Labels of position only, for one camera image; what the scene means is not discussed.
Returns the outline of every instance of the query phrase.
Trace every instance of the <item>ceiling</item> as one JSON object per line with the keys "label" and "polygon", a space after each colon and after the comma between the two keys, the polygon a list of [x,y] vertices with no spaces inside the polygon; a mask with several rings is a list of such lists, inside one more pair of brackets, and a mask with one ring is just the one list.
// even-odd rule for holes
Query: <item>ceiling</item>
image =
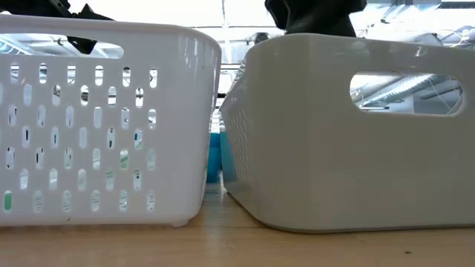
{"label": "ceiling", "polygon": [[[94,12],[124,22],[178,24],[216,39],[223,49],[220,92],[227,92],[235,71],[254,44],[256,33],[284,34],[275,28],[263,0],[70,0],[71,12],[89,4]],[[475,2],[440,0],[369,0],[351,15],[358,37],[470,47],[475,42]],[[84,56],[65,36],[16,34],[0,36],[0,52]],[[93,57],[120,57],[122,49],[99,43]]]}

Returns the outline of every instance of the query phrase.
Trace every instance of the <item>basket base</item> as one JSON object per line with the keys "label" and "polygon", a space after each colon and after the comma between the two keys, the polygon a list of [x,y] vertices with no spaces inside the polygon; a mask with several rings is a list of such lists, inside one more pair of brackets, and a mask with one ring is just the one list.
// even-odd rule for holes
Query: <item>basket base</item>
{"label": "basket base", "polygon": [[171,226],[174,228],[179,228],[179,227],[183,227],[187,225],[189,222],[190,222],[189,220],[182,220],[182,221],[172,223]]}
{"label": "basket base", "polygon": [[357,232],[375,232],[375,231],[408,231],[408,230],[427,230],[427,229],[447,229],[447,228],[474,228],[475,224],[455,224],[455,225],[418,225],[418,226],[402,226],[402,227],[380,227],[380,228],[349,228],[349,229],[331,229],[331,230],[309,230],[280,227],[270,223],[263,223],[265,226],[279,230],[297,234],[340,234],[340,233],[357,233]]}

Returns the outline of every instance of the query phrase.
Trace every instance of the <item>green object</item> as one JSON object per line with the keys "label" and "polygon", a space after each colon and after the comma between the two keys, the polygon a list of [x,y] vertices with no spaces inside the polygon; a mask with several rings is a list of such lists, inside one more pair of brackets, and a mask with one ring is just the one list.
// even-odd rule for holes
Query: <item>green object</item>
{"label": "green object", "polygon": [[128,167],[128,151],[120,151],[120,168],[125,170]]}
{"label": "green object", "polygon": [[108,171],[107,174],[105,175],[106,178],[112,179],[114,178],[114,172],[113,171]]}
{"label": "green object", "polygon": [[3,197],[3,209],[5,211],[12,210],[12,192],[7,191]]}

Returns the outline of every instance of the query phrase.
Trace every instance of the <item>white storage bin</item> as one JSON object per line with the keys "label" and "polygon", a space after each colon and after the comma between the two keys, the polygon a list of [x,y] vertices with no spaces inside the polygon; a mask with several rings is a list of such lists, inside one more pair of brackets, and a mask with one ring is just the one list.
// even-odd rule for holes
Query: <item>white storage bin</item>
{"label": "white storage bin", "polygon": [[[258,220],[292,231],[473,225],[469,62],[470,50],[310,34],[257,45],[220,109],[235,169],[226,189]],[[451,75],[462,107],[360,111],[349,94],[360,71]]]}
{"label": "white storage bin", "polygon": [[[0,225],[183,225],[197,214],[220,69],[216,41],[172,25],[26,16],[0,16],[0,33],[77,36],[124,50],[121,59],[0,55]],[[130,83],[122,83],[124,70]]]}

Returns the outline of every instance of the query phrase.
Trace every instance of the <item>handle cutout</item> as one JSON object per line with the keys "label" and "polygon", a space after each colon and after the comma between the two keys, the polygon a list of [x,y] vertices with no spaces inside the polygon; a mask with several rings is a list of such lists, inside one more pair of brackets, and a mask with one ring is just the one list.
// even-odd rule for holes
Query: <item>handle cutout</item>
{"label": "handle cutout", "polygon": [[453,115],[463,101],[459,81],[432,73],[360,72],[349,93],[362,111],[409,115]]}
{"label": "handle cutout", "polygon": [[29,48],[33,54],[41,56],[67,56],[67,57],[89,57],[89,58],[107,58],[121,59],[124,56],[124,50],[117,44],[102,42],[100,40],[91,39],[86,36],[70,36],[73,39],[89,39],[96,41],[96,45],[91,54],[86,55],[80,53],[70,42],[67,36],[47,33],[13,33],[9,37],[20,43],[22,46]]}

